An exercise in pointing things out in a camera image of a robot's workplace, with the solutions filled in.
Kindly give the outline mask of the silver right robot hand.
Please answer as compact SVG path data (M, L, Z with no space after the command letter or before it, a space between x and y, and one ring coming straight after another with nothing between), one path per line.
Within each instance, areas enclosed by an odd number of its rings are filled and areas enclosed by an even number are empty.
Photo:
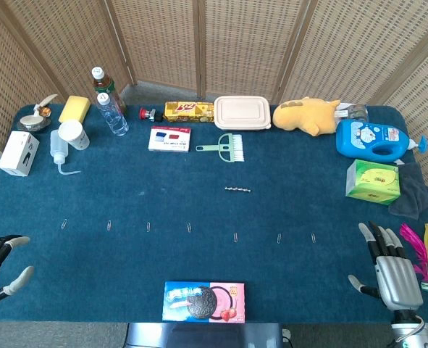
M414 266L407 258L400 239L389 228L373 222L359 223L358 228L368 246L377 278L377 287L370 287L348 275L355 290L382 300L387 309L395 312L417 310L423 305L421 290Z

